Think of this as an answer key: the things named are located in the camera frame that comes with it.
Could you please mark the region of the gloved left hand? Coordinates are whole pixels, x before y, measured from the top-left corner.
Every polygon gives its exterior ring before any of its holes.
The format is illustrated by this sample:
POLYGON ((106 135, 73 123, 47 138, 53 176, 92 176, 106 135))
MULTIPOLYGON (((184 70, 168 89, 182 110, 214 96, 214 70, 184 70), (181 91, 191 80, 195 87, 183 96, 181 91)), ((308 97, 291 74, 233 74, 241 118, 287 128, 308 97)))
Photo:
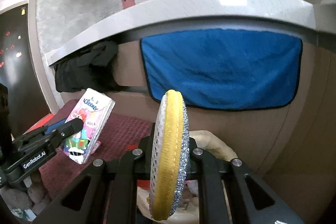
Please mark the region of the gloved left hand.
POLYGON ((27 189, 9 186, 1 189, 1 197, 20 223, 31 223, 51 203, 39 171, 32 173, 27 180, 31 183, 27 189))

